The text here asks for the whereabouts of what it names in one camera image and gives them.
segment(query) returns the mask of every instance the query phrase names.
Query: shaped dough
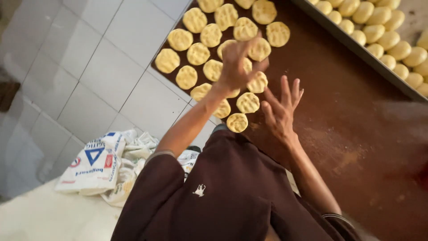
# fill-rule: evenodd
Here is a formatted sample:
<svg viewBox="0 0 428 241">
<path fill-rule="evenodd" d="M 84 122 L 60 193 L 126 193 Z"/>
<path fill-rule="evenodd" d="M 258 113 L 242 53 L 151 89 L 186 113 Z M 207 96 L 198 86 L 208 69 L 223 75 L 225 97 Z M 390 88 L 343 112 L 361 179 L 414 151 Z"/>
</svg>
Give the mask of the shaped dough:
<svg viewBox="0 0 428 241">
<path fill-rule="evenodd" d="M 413 68 L 413 71 L 422 75 L 428 76 L 428 59 Z"/>
<path fill-rule="evenodd" d="M 389 7 L 376 7 L 372 16 L 367 20 L 366 25 L 385 24 L 391 19 L 392 12 Z"/>
<path fill-rule="evenodd" d="M 400 61 L 409 56 L 412 47 L 406 41 L 398 42 L 393 48 L 388 50 L 388 54 L 395 58 L 395 60 Z"/>
<path fill-rule="evenodd" d="M 226 99 L 223 99 L 217 109 L 214 111 L 213 116 L 223 119 L 230 114 L 230 105 Z"/>
<path fill-rule="evenodd" d="M 236 89 L 232 93 L 230 93 L 230 95 L 226 96 L 226 98 L 227 99 L 229 99 L 229 98 L 235 98 L 235 97 L 237 97 L 239 95 L 240 92 L 241 92 L 240 89 Z"/>
<path fill-rule="evenodd" d="M 422 32 L 418 42 L 416 43 L 416 46 L 428 50 L 428 28 Z"/>
<path fill-rule="evenodd" d="M 283 22 L 273 22 L 266 27 L 266 36 L 272 47 L 282 47 L 290 39 L 290 29 Z"/>
<path fill-rule="evenodd" d="M 155 65 L 161 72 L 169 74 L 180 65 L 180 57 L 174 50 L 164 48 L 156 57 Z"/>
<path fill-rule="evenodd" d="M 236 42 L 237 41 L 234 39 L 229 39 L 229 40 L 224 41 L 222 44 L 220 44 L 220 46 L 217 48 L 218 57 L 222 60 L 223 59 L 222 51 L 223 51 L 224 47 L 226 47 L 229 44 L 236 43 Z"/>
<path fill-rule="evenodd" d="M 340 4 L 342 4 L 343 0 L 327 0 L 331 3 L 331 6 L 333 8 L 337 8 L 340 6 Z"/>
<path fill-rule="evenodd" d="M 226 3 L 215 10 L 214 19 L 220 30 L 224 31 L 228 27 L 235 26 L 236 20 L 238 20 L 238 11 L 232 4 Z"/>
<path fill-rule="evenodd" d="M 324 15 L 329 15 L 333 11 L 333 7 L 329 1 L 319 1 L 315 7 L 320 10 Z"/>
<path fill-rule="evenodd" d="M 181 89 L 188 90 L 198 81 L 198 73 L 192 66 L 185 65 L 178 71 L 175 81 Z"/>
<path fill-rule="evenodd" d="M 403 63 L 408 67 L 415 67 L 422 64 L 428 57 L 428 53 L 421 47 L 413 47 L 409 56 L 403 59 Z"/>
<path fill-rule="evenodd" d="M 380 59 L 384 53 L 383 47 L 377 43 L 369 45 L 366 49 L 377 59 Z"/>
<path fill-rule="evenodd" d="M 220 27 L 217 24 L 208 24 L 201 32 L 201 42 L 209 47 L 215 47 L 220 44 L 221 36 Z"/>
<path fill-rule="evenodd" d="M 221 5 L 223 5 L 223 0 L 198 0 L 198 3 L 202 11 L 210 13 L 214 12 Z"/>
<path fill-rule="evenodd" d="M 202 32 L 207 23 L 207 16 L 200 8 L 191 8 L 183 15 L 183 24 L 192 33 Z"/>
<path fill-rule="evenodd" d="M 380 39 L 385 33 L 385 27 L 383 25 L 372 25 L 365 26 L 363 32 L 366 35 L 367 43 L 371 44 Z"/>
<path fill-rule="evenodd" d="M 205 95 L 211 90 L 212 87 L 213 86 L 208 83 L 204 83 L 204 84 L 201 84 L 200 86 L 196 86 L 190 92 L 190 96 L 194 98 L 195 101 L 199 102 L 202 100 L 202 98 L 205 97 Z"/>
<path fill-rule="evenodd" d="M 386 31 L 394 31 L 397 28 L 399 28 L 403 22 L 404 18 L 406 16 L 404 13 L 400 10 L 393 10 L 391 12 L 391 18 L 384 24 Z"/>
<path fill-rule="evenodd" d="M 168 43 L 176 51 L 184 51 L 193 43 L 193 34 L 184 29 L 174 29 L 168 34 Z"/>
<path fill-rule="evenodd" d="M 381 0 L 376 4 L 377 7 L 389 7 L 391 10 L 395 10 L 400 5 L 400 0 Z"/>
<path fill-rule="evenodd" d="M 253 4 L 253 19 L 259 24 L 270 24 L 278 12 L 275 4 L 268 0 L 257 0 Z"/>
<path fill-rule="evenodd" d="M 421 94 L 422 96 L 428 97 L 428 84 L 422 83 L 416 91 Z"/>
<path fill-rule="evenodd" d="M 382 63 L 384 63 L 388 67 L 388 69 L 390 69 L 390 70 L 393 70 L 395 68 L 395 66 L 397 65 L 397 61 L 391 55 L 385 54 L 379 60 Z"/>
<path fill-rule="evenodd" d="M 394 73 L 396 73 L 402 80 L 405 80 L 409 76 L 409 69 L 404 64 L 399 63 L 395 66 Z"/>
<path fill-rule="evenodd" d="M 250 9 L 255 0 L 235 0 L 235 2 L 243 9 Z"/>
<path fill-rule="evenodd" d="M 235 113 L 229 116 L 226 121 L 229 130 L 240 133 L 243 132 L 248 126 L 248 119 L 245 114 Z"/>
<path fill-rule="evenodd" d="M 244 58 L 243 60 L 243 68 L 245 70 L 245 72 L 248 74 L 249 72 L 251 72 L 251 70 L 253 70 L 253 63 L 251 62 L 251 60 L 247 57 Z"/>
<path fill-rule="evenodd" d="M 377 41 L 378 44 L 382 45 L 385 51 L 388 51 L 395 47 L 400 41 L 400 35 L 395 31 L 385 32 L 382 37 Z"/>
<path fill-rule="evenodd" d="M 339 13 L 342 17 L 351 17 L 358 6 L 360 6 L 360 0 L 344 0 L 339 6 Z"/>
<path fill-rule="evenodd" d="M 259 38 L 248 51 L 248 56 L 255 61 L 262 61 L 270 55 L 270 44 L 264 38 Z"/>
<path fill-rule="evenodd" d="M 239 111 L 244 114 L 254 113 L 260 108 L 260 101 L 255 94 L 247 92 L 238 98 L 236 101 L 236 106 L 238 107 Z"/>
<path fill-rule="evenodd" d="M 375 6 L 371 2 L 364 1 L 352 15 L 352 20 L 357 24 L 364 24 L 373 14 L 374 9 Z"/>
<path fill-rule="evenodd" d="M 217 60 L 209 60 L 204 64 L 202 71 L 207 79 L 217 82 L 223 69 L 223 63 Z"/>
<path fill-rule="evenodd" d="M 259 28 L 249 18 L 238 18 L 233 28 L 233 37 L 238 41 L 248 41 L 257 35 Z"/>
<path fill-rule="evenodd" d="M 424 77 L 418 73 L 410 72 L 409 76 L 404 81 L 413 89 L 417 89 L 424 82 Z"/>
<path fill-rule="evenodd" d="M 354 30 L 351 34 L 351 38 L 353 38 L 361 46 L 366 44 L 366 35 L 360 30 Z"/>
<path fill-rule="evenodd" d="M 339 27 L 347 34 L 351 34 L 354 31 L 354 24 L 351 22 L 351 20 L 343 19 L 339 23 Z"/>
<path fill-rule="evenodd" d="M 265 73 L 258 71 L 252 81 L 247 84 L 247 88 L 251 93 L 262 93 L 268 85 L 268 79 Z"/>
<path fill-rule="evenodd" d="M 187 51 L 187 60 L 190 64 L 201 65 L 207 62 L 210 57 L 210 51 L 202 43 L 194 43 Z"/>
</svg>

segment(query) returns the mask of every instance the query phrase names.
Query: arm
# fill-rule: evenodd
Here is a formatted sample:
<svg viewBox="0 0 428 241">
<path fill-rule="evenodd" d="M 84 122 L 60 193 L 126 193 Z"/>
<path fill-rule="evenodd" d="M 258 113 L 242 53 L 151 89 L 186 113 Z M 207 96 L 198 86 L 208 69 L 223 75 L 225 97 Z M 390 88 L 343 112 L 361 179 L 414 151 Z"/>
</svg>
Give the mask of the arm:
<svg viewBox="0 0 428 241">
<path fill-rule="evenodd" d="M 233 90 L 245 87 L 258 71 L 264 71 L 268 67 L 267 58 L 255 64 L 248 74 L 243 67 L 244 57 L 260 36 L 259 33 L 250 41 L 230 44 L 223 49 L 223 69 L 219 81 L 196 106 L 168 130 L 156 151 L 170 150 L 178 157 L 196 138 L 220 102 Z"/>
<path fill-rule="evenodd" d="M 262 108 L 266 124 L 274 136 L 290 150 L 291 172 L 302 197 L 323 214 L 342 214 L 336 199 L 303 150 L 297 134 L 293 131 L 293 113 L 303 95 L 303 90 L 299 90 L 299 85 L 300 80 L 296 79 L 291 93 L 287 76 L 283 76 L 281 78 L 281 102 L 273 96 L 268 88 L 265 89 L 266 101 L 263 101 Z"/>
</svg>

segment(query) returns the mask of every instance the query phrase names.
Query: white tile floor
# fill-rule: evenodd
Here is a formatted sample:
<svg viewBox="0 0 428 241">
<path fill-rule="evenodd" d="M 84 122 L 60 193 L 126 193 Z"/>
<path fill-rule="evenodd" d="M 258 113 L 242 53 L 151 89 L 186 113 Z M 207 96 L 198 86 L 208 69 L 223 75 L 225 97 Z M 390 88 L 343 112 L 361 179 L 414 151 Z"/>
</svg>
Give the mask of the white tile floor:
<svg viewBox="0 0 428 241">
<path fill-rule="evenodd" d="M 22 0 L 0 44 L 0 64 L 23 83 L 0 114 L 0 195 L 59 176 L 108 130 L 161 138 L 195 104 L 149 67 L 188 3 Z M 218 123 L 193 144 L 202 148 Z"/>
</svg>

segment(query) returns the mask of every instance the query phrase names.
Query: white logo on shirt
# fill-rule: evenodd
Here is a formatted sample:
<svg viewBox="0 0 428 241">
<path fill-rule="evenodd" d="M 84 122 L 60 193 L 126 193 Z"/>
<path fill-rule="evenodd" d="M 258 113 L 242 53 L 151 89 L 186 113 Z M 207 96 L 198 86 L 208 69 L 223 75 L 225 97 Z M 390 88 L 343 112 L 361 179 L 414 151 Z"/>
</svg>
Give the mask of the white logo on shirt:
<svg viewBox="0 0 428 241">
<path fill-rule="evenodd" d="M 197 194 L 199 195 L 199 197 L 202 197 L 204 195 L 204 190 L 205 190 L 205 185 L 201 184 L 198 186 L 198 189 L 196 189 L 196 191 L 193 192 L 193 194 Z"/>
</svg>

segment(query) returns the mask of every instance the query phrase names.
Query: raw cookie dough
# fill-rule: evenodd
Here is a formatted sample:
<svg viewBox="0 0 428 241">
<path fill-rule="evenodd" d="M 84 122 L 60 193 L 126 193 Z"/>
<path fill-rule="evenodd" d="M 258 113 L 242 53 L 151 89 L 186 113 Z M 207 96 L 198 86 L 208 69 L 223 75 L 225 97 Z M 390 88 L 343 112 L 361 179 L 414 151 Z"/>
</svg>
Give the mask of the raw cookie dough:
<svg viewBox="0 0 428 241">
<path fill-rule="evenodd" d="M 235 98 L 235 97 L 237 97 L 239 95 L 240 92 L 241 92 L 240 89 L 236 89 L 232 93 L 230 93 L 230 95 L 226 96 L 226 98 L 227 99 L 229 99 L 229 98 Z"/>
<path fill-rule="evenodd" d="M 187 60 L 190 64 L 201 65 L 207 62 L 210 57 L 210 51 L 202 43 L 194 43 L 187 51 Z"/>
<path fill-rule="evenodd" d="M 376 7 L 372 16 L 367 20 L 366 25 L 385 24 L 391 19 L 392 12 L 389 7 Z"/>
<path fill-rule="evenodd" d="M 404 81 L 413 89 L 417 89 L 424 82 L 424 77 L 418 73 L 410 72 L 409 76 Z"/>
<path fill-rule="evenodd" d="M 342 21 L 342 15 L 338 11 L 331 11 L 328 18 L 335 24 L 340 24 Z"/>
<path fill-rule="evenodd" d="M 235 0 L 235 2 L 243 9 L 250 9 L 255 0 Z"/>
<path fill-rule="evenodd" d="M 236 20 L 238 20 L 238 11 L 232 4 L 226 3 L 215 10 L 214 19 L 220 30 L 224 31 L 228 27 L 235 26 Z"/>
<path fill-rule="evenodd" d="M 222 53 L 222 51 L 223 51 L 224 47 L 226 47 L 229 44 L 236 43 L 236 42 L 237 41 L 234 40 L 234 39 L 229 39 L 229 40 L 224 41 L 222 44 L 220 44 L 220 46 L 217 48 L 217 55 L 218 55 L 218 57 L 221 60 L 223 60 L 223 53 Z"/>
<path fill-rule="evenodd" d="M 366 35 L 367 43 L 371 44 L 380 39 L 385 33 L 385 27 L 383 25 L 372 25 L 365 26 L 363 32 Z"/>
<path fill-rule="evenodd" d="M 247 92 L 238 98 L 236 101 L 236 106 L 238 107 L 239 111 L 244 114 L 254 113 L 260 108 L 260 101 L 255 94 Z"/>
<path fill-rule="evenodd" d="M 248 126 L 248 119 L 245 114 L 235 113 L 229 116 L 226 121 L 229 130 L 240 133 L 243 132 Z"/>
<path fill-rule="evenodd" d="M 211 90 L 212 85 L 208 83 L 201 84 L 200 86 L 196 86 L 190 92 L 190 97 L 194 98 L 195 101 L 199 102 L 205 95 Z"/>
<path fill-rule="evenodd" d="M 405 18 L 405 14 L 400 10 L 393 10 L 391 12 L 391 18 L 384 24 L 386 31 L 393 31 L 400 27 Z"/>
<path fill-rule="evenodd" d="M 290 29 L 283 22 L 273 22 L 266 27 L 266 36 L 272 47 L 282 47 L 290 39 Z"/>
<path fill-rule="evenodd" d="M 343 0 L 327 0 L 331 3 L 331 6 L 333 8 L 337 8 L 340 6 L 340 4 L 342 4 Z"/>
<path fill-rule="evenodd" d="M 388 69 L 390 69 L 390 70 L 393 70 L 395 68 L 395 66 L 397 65 L 397 61 L 391 55 L 385 54 L 379 60 L 382 63 L 384 63 L 388 67 Z"/>
<path fill-rule="evenodd" d="M 428 28 L 422 32 L 418 42 L 416 43 L 416 46 L 428 50 Z"/>
<path fill-rule="evenodd" d="M 220 78 L 221 70 L 223 69 L 223 63 L 217 60 L 208 60 L 204 64 L 202 71 L 207 79 L 217 82 Z"/>
<path fill-rule="evenodd" d="M 164 48 L 156 57 L 155 64 L 158 70 L 169 74 L 180 65 L 180 57 L 174 50 Z"/>
<path fill-rule="evenodd" d="M 400 5 L 401 0 L 381 0 L 376 4 L 377 7 L 389 7 L 391 10 L 395 10 Z"/>
<path fill-rule="evenodd" d="M 403 63 L 408 67 L 415 67 L 422 64 L 428 57 L 428 53 L 421 47 L 413 47 L 409 56 L 403 59 Z"/>
<path fill-rule="evenodd" d="M 192 33 L 202 32 L 207 23 L 207 16 L 200 8 L 191 8 L 183 15 L 183 24 Z"/>
<path fill-rule="evenodd" d="M 347 34 L 351 34 L 354 31 L 354 24 L 352 23 L 351 20 L 348 19 L 343 19 L 340 23 L 339 23 L 339 27 Z"/>
<path fill-rule="evenodd" d="M 357 24 L 363 24 L 367 22 L 370 16 L 373 14 L 375 6 L 371 2 L 364 1 L 357 8 L 354 15 L 352 15 L 352 20 Z"/>
<path fill-rule="evenodd" d="M 223 5 L 223 0 L 198 0 L 198 3 L 202 11 L 210 13 Z"/>
<path fill-rule="evenodd" d="M 268 85 L 268 79 L 265 73 L 258 71 L 252 81 L 247 84 L 247 88 L 251 93 L 262 93 Z"/>
<path fill-rule="evenodd" d="M 374 43 L 366 48 L 375 58 L 380 59 L 385 52 L 380 44 Z"/>
<path fill-rule="evenodd" d="M 317 4 L 315 4 L 315 7 L 324 13 L 324 15 L 329 15 L 331 11 L 333 11 L 331 3 L 328 1 L 319 1 Z"/>
<path fill-rule="evenodd" d="M 255 61 L 262 61 L 270 55 L 270 44 L 264 38 L 259 38 L 248 51 L 248 56 Z"/>
<path fill-rule="evenodd" d="M 168 43 L 176 51 L 184 51 L 193 43 L 193 34 L 184 29 L 174 29 L 168 34 Z"/>
<path fill-rule="evenodd" d="M 257 0 L 253 4 L 253 19 L 259 24 L 270 24 L 276 18 L 275 4 L 268 0 Z"/>
<path fill-rule="evenodd" d="M 217 24 L 208 24 L 201 32 L 201 42 L 209 47 L 215 47 L 220 44 L 221 36 L 220 27 Z"/>
<path fill-rule="evenodd" d="M 351 38 L 353 38 L 361 46 L 366 44 L 366 35 L 361 30 L 354 30 L 351 34 Z"/>
<path fill-rule="evenodd" d="M 233 37 L 238 41 L 248 41 L 257 35 L 259 28 L 249 18 L 238 18 L 233 28 Z"/>
<path fill-rule="evenodd" d="M 385 51 L 388 51 L 395 47 L 400 41 L 400 35 L 395 31 L 385 32 L 382 37 L 377 41 L 378 44 L 382 45 Z"/>
<path fill-rule="evenodd" d="M 416 91 L 421 94 L 422 96 L 428 97 L 428 84 L 422 83 Z"/>
<path fill-rule="evenodd" d="M 198 73 L 192 66 L 185 65 L 178 71 L 175 81 L 181 89 L 188 90 L 198 81 Z"/>
<path fill-rule="evenodd" d="M 422 75 L 428 76 L 428 59 L 413 68 L 413 71 Z"/>
<path fill-rule="evenodd" d="M 395 58 L 395 60 L 400 61 L 409 56 L 412 47 L 406 41 L 398 42 L 393 48 L 388 50 L 388 54 Z"/>
<path fill-rule="evenodd" d="M 339 6 L 339 13 L 342 17 L 351 17 L 358 6 L 360 6 L 360 0 L 344 0 Z"/>
<path fill-rule="evenodd" d="M 245 70 L 245 72 L 248 74 L 249 72 L 251 72 L 251 70 L 253 70 L 253 63 L 251 62 L 251 60 L 247 57 L 244 58 L 243 60 L 243 68 Z"/>
<path fill-rule="evenodd" d="M 404 64 L 398 63 L 394 68 L 394 73 L 396 73 L 402 80 L 405 80 L 409 76 L 409 69 Z"/>
<path fill-rule="evenodd" d="M 214 111 L 213 116 L 223 119 L 230 114 L 230 110 L 229 102 L 226 99 L 223 99 Z"/>
</svg>

